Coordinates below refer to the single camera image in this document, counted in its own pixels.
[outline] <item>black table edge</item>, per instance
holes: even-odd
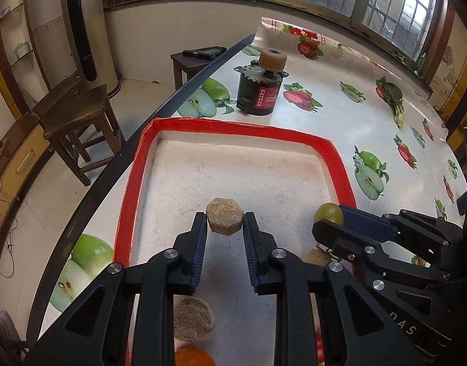
[[[96,181],[91,185],[59,237],[49,261],[47,262],[44,273],[40,278],[39,286],[37,287],[37,292],[35,293],[34,301],[32,303],[32,308],[30,309],[29,323],[27,325],[26,339],[29,347],[32,347],[39,338],[47,305],[51,299],[55,283],[59,279],[59,275],[64,268],[64,264],[66,264],[66,261],[69,258],[74,245],[78,241],[79,236],[85,230],[106,195],[132,163],[140,135],[144,128],[154,118],[167,118],[172,116],[186,98],[199,88],[201,84],[210,77],[210,75],[217,71],[239,51],[252,43],[252,41],[254,41],[253,34],[247,36],[242,41],[228,49],[210,65],[198,72],[180,89],[174,92],[174,94],[162,103],[162,105],[158,107],[156,111],[152,113],[134,132],[134,134],[122,146],[118,154],[115,155],[115,157],[98,176]]]

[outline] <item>wooden stool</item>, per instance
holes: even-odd
[[[47,96],[34,107],[44,126],[44,139],[49,140],[69,169],[88,186],[91,182],[85,173],[108,164],[113,156],[83,167],[78,165],[79,156],[91,162],[87,148],[106,141],[113,154],[117,154],[125,142],[107,97],[107,86],[81,91],[79,79],[66,78]],[[102,135],[82,143],[79,137],[90,125]]]
[[[208,66],[214,60],[199,59],[192,56],[184,56],[182,52],[171,55],[174,70],[174,86],[176,90],[183,86],[183,72],[189,80],[202,68]]]

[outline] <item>round brown object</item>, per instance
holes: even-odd
[[[214,233],[230,236],[242,228],[244,211],[232,199],[215,198],[206,207],[206,217]]]
[[[328,253],[325,253],[319,248],[310,249],[300,258],[305,263],[316,264],[325,267],[332,259]]]
[[[174,337],[193,343],[215,327],[210,305],[199,297],[184,296],[174,304]]]
[[[259,56],[259,66],[270,72],[281,72],[286,65],[286,59],[284,52],[265,48]]]

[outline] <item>small dark table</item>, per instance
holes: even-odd
[[[202,68],[208,66],[215,60],[198,59],[197,57],[184,56],[182,52],[171,55],[173,60],[174,70],[174,86],[176,90],[183,86],[183,73],[186,73],[186,78],[191,79]]]

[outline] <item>wooden chair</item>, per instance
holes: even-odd
[[[106,141],[116,154],[125,142],[108,100],[106,85],[85,91],[81,79],[66,78],[51,89],[33,111],[44,127],[44,138],[85,186],[91,184],[85,173],[108,164],[113,158],[91,162],[86,149]],[[102,135],[81,142],[80,136],[90,125],[94,125]],[[90,163],[80,167],[79,156]]]

